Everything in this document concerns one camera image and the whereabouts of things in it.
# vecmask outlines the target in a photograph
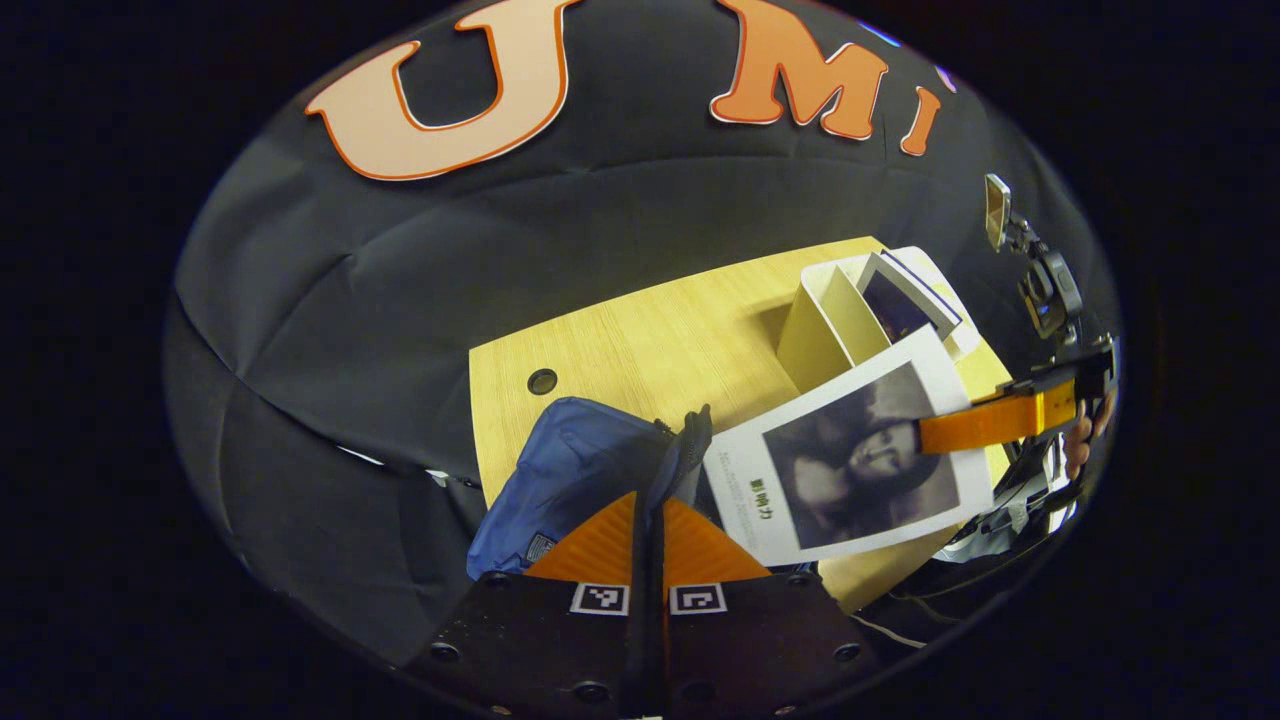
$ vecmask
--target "black cable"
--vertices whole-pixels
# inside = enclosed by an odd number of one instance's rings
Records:
[[[1036,543],[1034,543],[1034,544],[1032,544],[1030,547],[1028,547],[1027,550],[1024,550],[1024,551],[1019,552],[1018,555],[1015,555],[1015,556],[1010,557],[1009,560],[1006,560],[1006,561],[1001,562],[1000,565],[996,565],[995,568],[992,568],[992,569],[987,570],[986,573],[983,573],[983,574],[980,574],[980,575],[977,575],[977,577],[973,577],[973,578],[969,578],[968,580],[964,580],[963,583],[956,583],[956,584],[951,585],[950,588],[945,588],[945,589],[941,589],[941,591],[934,591],[934,592],[931,592],[931,593],[925,593],[925,594],[908,594],[908,596],[905,596],[905,597],[906,597],[906,598],[919,598],[919,600],[928,600],[928,598],[931,598],[931,597],[938,597],[940,594],[947,594],[948,592],[955,592],[955,591],[957,591],[957,589],[960,589],[960,588],[966,588],[966,587],[969,587],[969,585],[972,585],[972,584],[974,584],[974,583],[977,583],[977,582],[979,582],[979,580],[982,580],[982,579],[987,578],[987,577],[988,577],[988,575],[991,575],[992,573],[996,573],[996,571],[998,571],[998,570],[1002,570],[1002,569],[1007,568],[1007,566],[1009,566],[1010,564],[1012,564],[1012,562],[1016,562],[1016,561],[1018,561],[1018,560],[1020,560],[1020,559],[1021,559],[1021,557],[1023,557],[1024,555],[1027,555],[1028,552],[1030,552],[1030,551],[1036,550],[1037,547],[1039,547],[1039,546],[1041,546],[1041,543],[1043,543],[1044,541],[1047,541],[1047,539],[1048,539],[1048,538],[1051,538],[1051,537],[1053,537],[1053,536],[1052,536],[1052,534],[1047,534],[1047,536],[1044,536],[1043,538],[1041,538],[1041,539],[1036,541]]]

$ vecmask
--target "white paper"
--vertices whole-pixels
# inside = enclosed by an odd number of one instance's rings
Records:
[[[703,465],[726,533],[777,566],[896,544],[989,510],[980,448],[923,456],[909,445],[910,420],[969,406],[947,351],[925,327],[717,434]]]

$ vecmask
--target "portrait photo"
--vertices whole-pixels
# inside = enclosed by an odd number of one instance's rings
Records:
[[[928,415],[924,386],[904,364],[763,433],[801,548],[874,536],[960,505],[947,457],[920,452],[915,420]]]

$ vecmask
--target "cardboard divider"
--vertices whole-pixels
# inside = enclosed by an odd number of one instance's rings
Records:
[[[964,319],[942,343],[952,363],[959,363],[982,341],[964,304],[923,250],[900,247],[892,254]],[[782,327],[777,354],[801,393],[890,346],[888,336],[856,290],[868,258],[832,260],[800,272],[800,287]]]

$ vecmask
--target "white cable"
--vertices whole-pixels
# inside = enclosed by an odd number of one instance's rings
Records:
[[[852,618],[854,620],[858,620],[859,623],[861,623],[863,625],[867,625],[868,628],[872,628],[874,630],[879,630],[879,632],[884,633],[890,638],[892,638],[892,639],[895,639],[895,641],[897,641],[897,642],[900,642],[900,643],[902,643],[905,646],[910,646],[910,647],[914,647],[916,650],[924,647],[924,643],[922,643],[920,641],[911,641],[911,639],[904,638],[902,635],[895,633],[893,630],[890,630],[888,628],[882,628],[882,626],[877,625],[876,623],[868,623],[867,620],[863,620],[858,615],[850,615],[850,618]]]

